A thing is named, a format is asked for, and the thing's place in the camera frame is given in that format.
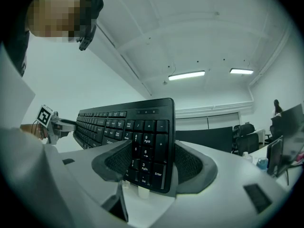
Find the office chair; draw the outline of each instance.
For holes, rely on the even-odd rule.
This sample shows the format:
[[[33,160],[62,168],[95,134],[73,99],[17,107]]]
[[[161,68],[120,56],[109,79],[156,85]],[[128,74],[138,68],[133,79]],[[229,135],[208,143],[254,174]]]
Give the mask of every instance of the office chair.
[[[258,150],[258,134],[253,133],[254,131],[255,128],[252,124],[239,126],[239,137],[236,139],[236,146],[240,156],[243,155],[243,152],[252,153]]]
[[[277,140],[279,137],[283,135],[283,132],[281,130],[282,126],[282,117],[280,116],[275,116],[274,118],[271,118],[272,120],[272,125],[270,126],[270,132],[271,132],[271,137],[270,134],[265,134],[265,136],[268,137],[268,139],[265,139],[265,142],[270,144],[273,141]]]
[[[265,142],[268,144],[270,144],[274,141],[273,136],[275,134],[275,127],[273,125],[270,126],[270,132],[271,132],[271,134],[265,134],[265,136],[267,136],[267,139],[265,139]]]
[[[239,126],[240,125],[235,125],[233,127],[233,131],[232,131],[232,153],[234,153],[238,150],[237,146],[236,146],[236,140],[238,138]]]

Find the enter key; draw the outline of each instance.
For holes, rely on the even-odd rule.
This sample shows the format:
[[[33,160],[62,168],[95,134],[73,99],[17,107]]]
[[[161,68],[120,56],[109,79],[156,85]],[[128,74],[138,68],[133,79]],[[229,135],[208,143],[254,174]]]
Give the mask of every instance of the enter key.
[[[164,189],[166,177],[166,165],[154,163],[152,172],[152,187]]]

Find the key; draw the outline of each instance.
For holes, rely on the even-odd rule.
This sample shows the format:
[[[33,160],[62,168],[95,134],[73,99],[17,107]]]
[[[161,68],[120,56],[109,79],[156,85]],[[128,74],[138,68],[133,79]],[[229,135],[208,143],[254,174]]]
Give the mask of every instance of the key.
[[[111,127],[111,122],[112,122],[112,120],[106,120],[105,126]]]
[[[117,127],[117,120],[112,120],[111,121],[111,126],[112,128],[116,128]]]
[[[168,139],[167,134],[156,135],[154,161],[167,162]]]
[[[124,176],[125,176],[125,178],[128,178],[129,180],[138,181],[138,171],[136,171],[136,170],[132,170],[129,168],[129,169],[127,169]]]
[[[121,130],[116,130],[115,139],[121,140],[122,138],[123,138],[123,131],[121,131]]]
[[[134,123],[135,123],[135,121],[128,120],[125,129],[126,129],[126,130],[130,130],[130,131],[133,131],[133,129],[134,129]]]
[[[127,116],[127,112],[120,112],[119,113],[119,117],[126,117]]]
[[[154,163],[152,172],[152,187],[164,189],[166,177],[166,165]]]
[[[141,159],[151,161],[153,158],[153,148],[142,147]]]
[[[104,129],[104,136],[105,137],[109,137],[110,136],[110,129],[109,128],[105,128]]]
[[[133,133],[132,133],[132,132],[125,131],[123,136],[124,136],[124,137],[123,137],[123,140],[132,140]]]
[[[116,130],[115,129],[110,129],[109,138],[114,139],[115,138],[115,134],[116,134]]]
[[[104,127],[105,126],[105,119],[97,119],[96,125]]]
[[[96,141],[94,141],[93,139],[90,139],[90,146],[94,147],[98,147],[100,146],[100,143],[97,143]]]
[[[137,120],[135,121],[135,125],[134,125],[134,131],[143,131],[143,125],[144,125],[144,121],[143,120]]]
[[[104,130],[105,128],[103,127],[97,127],[96,131],[97,131],[97,135],[96,135],[96,141],[101,143],[103,140],[103,135],[104,135]]]
[[[139,182],[147,186],[150,185],[150,175],[145,173],[140,173]]]
[[[142,133],[133,133],[133,142],[135,142],[138,145],[141,145],[143,140],[142,136],[143,136]]]
[[[132,159],[130,167],[133,168],[133,169],[138,170],[139,169],[139,163],[140,163],[139,159]]]
[[[157,121],[156,131],[158,131],[159,133],[169,133],[169,121]]]
[[[132,156],[135,158],[139,158],[141,153],[141,146],[132,146]]]
[[[154,146],[154,134],[144,133],[143,135],[143,144],[153,147]]]
[[[145,132],[155,132],[155,121],[145,121],[144,130]]]
[[[140,171],[145,173],[151,173],[152,162],[149,161],[141,161]]]
[[[124,129],[124,120],[118,120],[116,128],[121,130]]]

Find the black keyboard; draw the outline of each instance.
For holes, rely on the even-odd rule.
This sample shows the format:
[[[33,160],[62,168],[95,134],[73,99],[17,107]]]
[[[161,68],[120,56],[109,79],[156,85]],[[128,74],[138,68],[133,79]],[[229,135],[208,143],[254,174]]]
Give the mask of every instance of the black keyboard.
[[[132,140],[132,162],[124,179],[166,193],[170,190],[175,107],[170,98],[81,110],[73,136],[84,149]]]

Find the white wall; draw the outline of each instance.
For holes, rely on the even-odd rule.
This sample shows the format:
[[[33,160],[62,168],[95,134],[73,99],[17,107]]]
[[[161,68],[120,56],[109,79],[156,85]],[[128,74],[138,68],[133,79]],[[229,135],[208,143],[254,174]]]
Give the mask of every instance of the white wall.
[[[176,119],[177,131],[205,130],[239,125],[238,114]]]
[[[33,35],[23,79],[35,92],[22,124],[34,122],[41,105],[75,120],[81,109],[145,100],[89,49]],[[56,145],[59,152],[81,149],[70,133]]]
[[[234,86],[226,89],[194,89],[193,91],[187,92],[161,92],[159,94],[153,94],[152,97],[154,99],[171,97],[175,102],[175,108],[177,110],[199,108],[219,104],[233,104],[236,102],[251,100],[249,91],[244,86]]]
[[[304,45],[295,29],[273,65],[253,85],[252,94],[255,99],[254,113],[242,115],[241,121],[250,121],[256,129],[269,130],[275,99],[283,110],[303,104]]]

